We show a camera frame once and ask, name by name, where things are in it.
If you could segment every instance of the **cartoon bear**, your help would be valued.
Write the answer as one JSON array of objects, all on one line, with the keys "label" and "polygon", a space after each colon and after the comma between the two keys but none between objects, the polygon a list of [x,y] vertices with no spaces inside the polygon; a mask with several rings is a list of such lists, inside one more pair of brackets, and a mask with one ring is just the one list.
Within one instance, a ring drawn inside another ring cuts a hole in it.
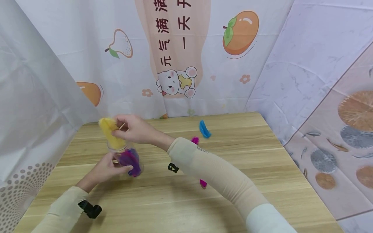
[{"label": "cartoon bear", "polygon": [[156,82],[158,91],[162,95],[184,94],[187,98],[192,98],[195,94],[195,80],[197,69],[188,67],[185,71],[167,70],[158,74]]}]

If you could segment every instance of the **white sleeve cuff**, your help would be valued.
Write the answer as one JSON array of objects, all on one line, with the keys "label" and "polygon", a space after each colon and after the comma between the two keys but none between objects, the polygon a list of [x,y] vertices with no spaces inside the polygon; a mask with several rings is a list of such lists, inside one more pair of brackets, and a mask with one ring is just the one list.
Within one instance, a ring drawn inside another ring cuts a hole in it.
[{"label": "white sleeve cuff", "polygon": [[269,203],[259,205],[249,213],[246,228],[251,233],[297,233]]}]

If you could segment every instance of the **person's right hand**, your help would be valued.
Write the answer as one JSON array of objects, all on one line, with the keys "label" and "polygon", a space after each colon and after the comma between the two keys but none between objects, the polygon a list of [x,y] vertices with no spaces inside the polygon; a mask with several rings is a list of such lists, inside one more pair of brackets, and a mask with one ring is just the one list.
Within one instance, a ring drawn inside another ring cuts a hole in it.
[{"label": "person's right hand", "polygon": [[153,126],[136,115],[116,115],[114,120],[117,122],[118,127],[124,124],[120,130],[112,132],[112,135],[117,138],[139,144],[152,144],[165,151],[168,150],[175,140],[167,134],[156,130]]},{"label": "person's right hand", "polygon": [[120,130],[115,130],[112,135],[139,144],[152,144],[158,131],[150,124],[136,115],[116,115],[114,120],[117,126],[124,126]]}]

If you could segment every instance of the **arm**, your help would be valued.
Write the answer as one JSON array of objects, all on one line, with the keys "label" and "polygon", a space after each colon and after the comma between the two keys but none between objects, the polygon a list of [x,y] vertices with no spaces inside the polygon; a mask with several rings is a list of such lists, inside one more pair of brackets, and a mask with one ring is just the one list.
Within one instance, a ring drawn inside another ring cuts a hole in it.
[{"label": "arm", "polygon": [[167,153],[171,162],[185,174],[203,179],[229,200],[237,208],[251,233],[296,232],[274,206],[268,203],[255,184],[227,161],[185,138],[174,140]]},{"label": "arm", "polygon": [[116,120],[118,125],[126,125],[124,132],[114,131],[114,136],[135,143],[149,143],[167,151],[171,162],[185,174],[206,181],[232,202],[251,233],[296,232],[255,184],[227,161],[185,138],[175,139],[157,131],[137,116],[118,115]]},{"label": "arm", "polygon": [[77,223],[83,210],[78,203],[85,200],[92,189],[101,182],[119,174],[126,174],[132,166],[121,167],[112,162],[113,154],[106,154],[76,186],[68,189],[54,203],[44,219],[32,233],[68,233]]}]

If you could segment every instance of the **wooden tabletop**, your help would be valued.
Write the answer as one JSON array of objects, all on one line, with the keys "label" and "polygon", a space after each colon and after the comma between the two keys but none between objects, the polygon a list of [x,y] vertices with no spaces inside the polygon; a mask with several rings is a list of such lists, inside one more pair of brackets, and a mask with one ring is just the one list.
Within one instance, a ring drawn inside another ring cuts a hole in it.
[{"label": "wooden tabletop", "polygon": [[[204,139],[199,121],[212,133]],[[323,202],[258,113],[149,120],[173,137],[200,138],[200,147],[239,168],[299,232],[340,232]],[[103,211],[96,220],[83,214],[72,232],[246,232],[230,202],[198,179],[167,170],[168,155],[151,145],[136,145],[145,165],[137,178],[118,177],[96,187],[89,201]],[[96,124],[83,126],[15,232],[30,232],[50,204],[75,185],[107,152]]]}]

